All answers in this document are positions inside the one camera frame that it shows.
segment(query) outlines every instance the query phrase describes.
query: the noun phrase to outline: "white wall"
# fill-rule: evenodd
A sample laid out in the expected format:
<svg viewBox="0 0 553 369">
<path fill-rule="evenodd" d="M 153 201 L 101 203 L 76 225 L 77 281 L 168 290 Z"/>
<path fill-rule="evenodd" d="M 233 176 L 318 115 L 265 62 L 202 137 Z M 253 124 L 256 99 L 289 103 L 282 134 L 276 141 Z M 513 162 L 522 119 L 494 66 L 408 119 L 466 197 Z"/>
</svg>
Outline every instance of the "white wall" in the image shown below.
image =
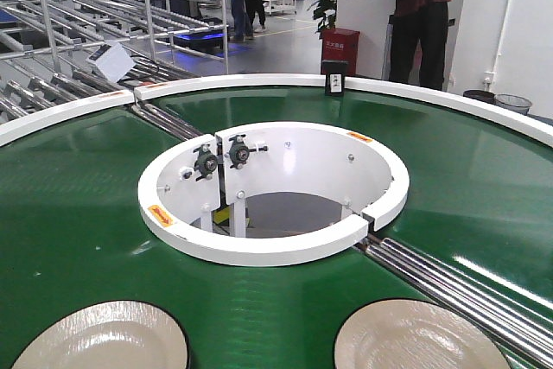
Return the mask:
<svg viewBox="0 0 553 369">
<path fill-rule="evenodd" d="M 395 0 L 338 0 L 336 26 L 358 30 L 357 74 L 381 78 L 388 16 Z"/>
<path fill-rule="evenodd" d="M 448 72 L 453 60 L 462 1 L 453 0 L 449 4 L 449 17 L 455 19 L 455 26 L 449 30 L 446 49 L 446 80 L 448 80 Z M 357 59 L 358 75 L 382 79 L 387 49 L 385 42 L 388 20 L 394 12 L 395 5 L 396 0 L 338 0 L 336 26 L 361 32 Z"/>
<path fill-rule="evenodd" d="M 481 88 L 484 72 L 493 70 L 496 55 L 500 55 L 491 91 L 525 97 L 533 102 L 531 114 L 553 118 L 551 2 L 465 0 L 452 67 L 456 80 L 452 92 Z M 499 45 L 502 28 L 503 43 Z"/>
</svg>

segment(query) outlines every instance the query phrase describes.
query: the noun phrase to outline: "black pants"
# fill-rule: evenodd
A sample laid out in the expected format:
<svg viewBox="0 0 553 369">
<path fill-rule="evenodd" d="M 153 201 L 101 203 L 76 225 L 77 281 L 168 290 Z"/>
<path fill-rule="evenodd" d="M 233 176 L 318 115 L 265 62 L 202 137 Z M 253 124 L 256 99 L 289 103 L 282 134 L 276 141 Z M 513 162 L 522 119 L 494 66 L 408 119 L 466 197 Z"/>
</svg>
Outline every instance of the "black pants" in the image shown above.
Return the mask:
<svg viewBox="0 0 553 369">
<path fill-rule="evenodd" d="M 448 4 L 431 3 L 407 16 L 394 17 L 391 33 L 390 81 L 408 83 L 416 45 L 421 42 L 423 59 L 420 86 L 441 90 L 448 39 Z"/>
<path fill-rule="evenodd" d="M 265 26 L 265 8 L 263 0 L 245 0 L 245 10 L 250 18 L 250 23 L 253 26 L 253 20 L 256 17 L 256 12 L 259 15 L 259 24 Z"/>
</svg>

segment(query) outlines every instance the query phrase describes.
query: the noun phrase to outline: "green conveyor belt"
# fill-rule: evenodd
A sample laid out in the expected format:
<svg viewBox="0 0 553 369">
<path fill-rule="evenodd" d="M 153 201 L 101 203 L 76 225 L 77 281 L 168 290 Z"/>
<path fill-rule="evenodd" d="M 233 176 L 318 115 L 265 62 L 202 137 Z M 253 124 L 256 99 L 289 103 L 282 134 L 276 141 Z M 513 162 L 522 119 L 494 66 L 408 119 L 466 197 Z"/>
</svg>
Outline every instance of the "green conveyor belt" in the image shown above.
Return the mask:
<svg viewBox="0 0 553 369">
<path fill-rule="evenodd" d="M 411 177 L 406 208 L 381 236 L 550 317 L 550 148 L 471 116 L 370 93 L 337 99 L 320 88 L 240 88 L 156 104 L 205 132 L 295 120 L 376 138 L 397 152 Z M 133 299 L 166 309 L 182 324 L 194 369 L 330 369 L 334 337 L 356 308 L 382 298 L 424 298 L 354 249 L 255 269 L 210 264 L 166 246 L 142 221 L 137 181 L 175 144 L 116 109 L 0 148 L 0 367 L 65 315 Z M 517 286 L 526 291 L 515 293 Z M 531 367 L 513 358 L 513 367 Z"/>
</svg>

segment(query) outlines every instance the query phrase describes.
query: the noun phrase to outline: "circular center opening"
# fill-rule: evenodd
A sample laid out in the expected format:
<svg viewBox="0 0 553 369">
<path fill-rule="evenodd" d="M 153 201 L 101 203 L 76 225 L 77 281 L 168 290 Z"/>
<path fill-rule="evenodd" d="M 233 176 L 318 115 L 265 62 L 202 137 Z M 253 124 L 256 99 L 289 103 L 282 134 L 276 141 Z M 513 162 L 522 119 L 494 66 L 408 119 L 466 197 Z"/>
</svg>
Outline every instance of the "circular center opening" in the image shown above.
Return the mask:
<svg viewBox="0 0 553 369">
<path fill-rule="evenodd" d="M 341 251 L 392 220 L 409 176 L 382 144 L 321 124 L 248 124 L 158 156 L 138 195 L 149 228 L 224 264 L 296 264 Z"/>
</svg>

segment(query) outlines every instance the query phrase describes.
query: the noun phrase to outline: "jeans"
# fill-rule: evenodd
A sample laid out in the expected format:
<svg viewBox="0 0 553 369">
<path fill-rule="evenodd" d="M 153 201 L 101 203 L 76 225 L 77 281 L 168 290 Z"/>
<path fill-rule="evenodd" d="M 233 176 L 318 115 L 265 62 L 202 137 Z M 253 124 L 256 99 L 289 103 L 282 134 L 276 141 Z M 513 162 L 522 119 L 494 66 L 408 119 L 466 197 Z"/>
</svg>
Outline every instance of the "jeans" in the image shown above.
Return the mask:
<svg viewBox="0 0 553 369">
<path fill-rule="evenodd" d="M 234 19 L 234 37 L 243 39 L 244 35 L 253 35 L 250 18 L 245 12 L 245 0 L 231 0 L 232 19 Z"/>
</svg>

